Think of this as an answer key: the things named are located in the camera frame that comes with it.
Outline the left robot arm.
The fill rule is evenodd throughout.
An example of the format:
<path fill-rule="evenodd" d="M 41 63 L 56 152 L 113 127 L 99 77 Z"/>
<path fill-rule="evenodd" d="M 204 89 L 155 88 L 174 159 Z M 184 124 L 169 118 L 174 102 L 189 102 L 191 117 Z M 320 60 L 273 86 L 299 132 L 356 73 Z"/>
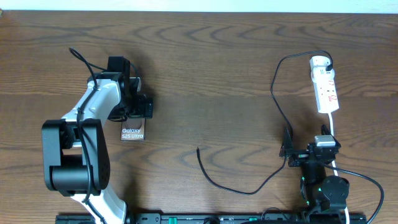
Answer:
<path fill-rule="evenodd" d="M 135 223 L 109 183 L 111 167 L 103 128 L 107 121 L 150 119 L 153 102 L 141 94 L 136 68 L 122 56 L 91 72 L 78 103 L 60 119 L 42 125 L 44 182 L 79 202 L 86 215 L 57 215 L 56 223 Z"/>

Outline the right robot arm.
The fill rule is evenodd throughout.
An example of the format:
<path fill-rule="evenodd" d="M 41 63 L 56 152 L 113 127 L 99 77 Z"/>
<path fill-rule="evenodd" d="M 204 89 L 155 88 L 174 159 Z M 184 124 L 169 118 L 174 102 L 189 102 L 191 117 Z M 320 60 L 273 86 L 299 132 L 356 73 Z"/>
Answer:
<path fill-rule="evenodd" d="M 307 201 L 301 219 L 308 223 L 349 223 L 346 199 L 349 182 L 338 175 L 327 175 L 341 144 L 325 125 L 321 134 L 307 144 L 306 149 L 294 149 L 292 135 L 287 128 L 279 156 L 287 159 L 288 166 L 301 169 L 300 191 Z"/>

